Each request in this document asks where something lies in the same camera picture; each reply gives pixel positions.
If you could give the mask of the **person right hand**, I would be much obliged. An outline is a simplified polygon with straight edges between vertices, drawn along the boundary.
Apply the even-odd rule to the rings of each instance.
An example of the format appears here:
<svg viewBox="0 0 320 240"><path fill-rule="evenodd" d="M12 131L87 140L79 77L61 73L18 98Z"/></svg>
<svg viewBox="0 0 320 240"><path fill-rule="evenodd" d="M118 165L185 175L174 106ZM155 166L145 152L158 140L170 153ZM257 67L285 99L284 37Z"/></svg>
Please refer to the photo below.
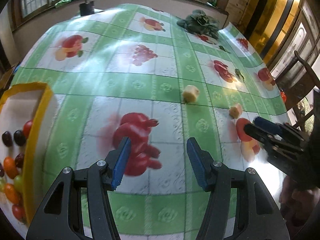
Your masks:
<svg viewBox="0 0 320 240"><path fill-rule="evenodd" d="M300 191L297 183L286 176L279 202L287 226L300 227L306 223L319 202L319 188Z"/></svg>

